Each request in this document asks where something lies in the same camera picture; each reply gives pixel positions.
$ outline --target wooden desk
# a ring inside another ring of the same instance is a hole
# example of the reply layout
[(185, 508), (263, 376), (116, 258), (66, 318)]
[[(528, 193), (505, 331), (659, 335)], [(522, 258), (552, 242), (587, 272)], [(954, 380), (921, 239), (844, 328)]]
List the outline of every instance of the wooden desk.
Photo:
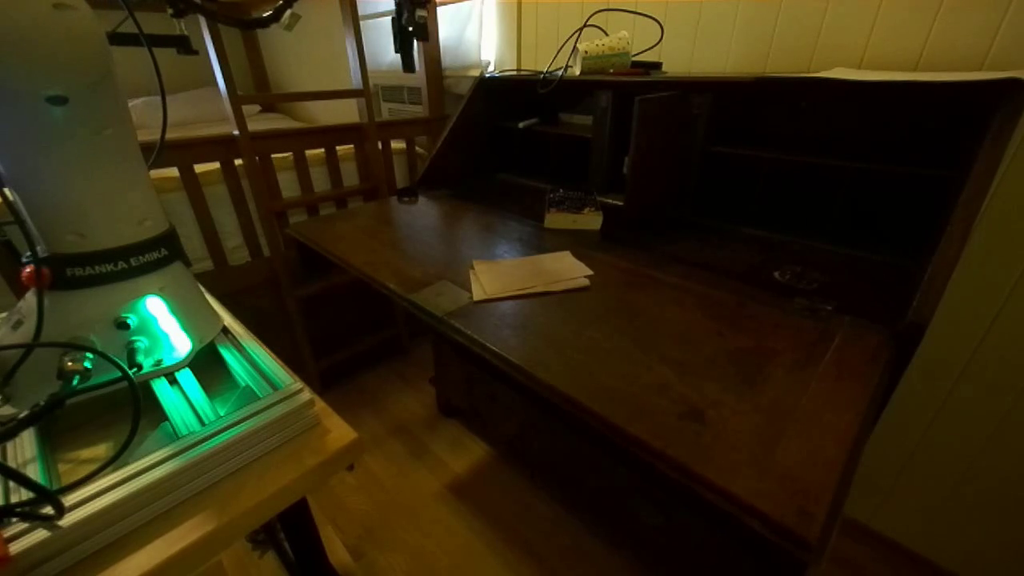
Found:
[[(73, 572), (195, 572), (266, 522), (277, 522), (284, 531), (306, 531), (305, 496), (348, 466), (355, 445), (355, 432), (326, 403), (313, 400), (313, 416), (310, 428), (135, 527), (117, 544), (81, 560)], [(317, 564), (317, 553), (324, 553), (310, 541), (317, 535), (296, 538), (313, 547), (306, 560)]]
[[(891, 363), (882, 328), (453, 197), (373, 203), (292, 235), (434, 328), (443, 407), (540, 461), (564, 449), (548, 465), (576, 482), (646, 466), (668, 479), (666, 501), (713, 515), (698, 527), (709, 541), (695, 544), (707, 568), (801, 572), (829, 544)], [(572, 250), (594, 270), (590, 288), (465, 302), (471, 258), (540, 250)], [(498, 423), (514, 403), (535, 416)], [(614, 457), (579, 465), (594, 445)], [(707, 553), (729, 538), (748, 564)]]

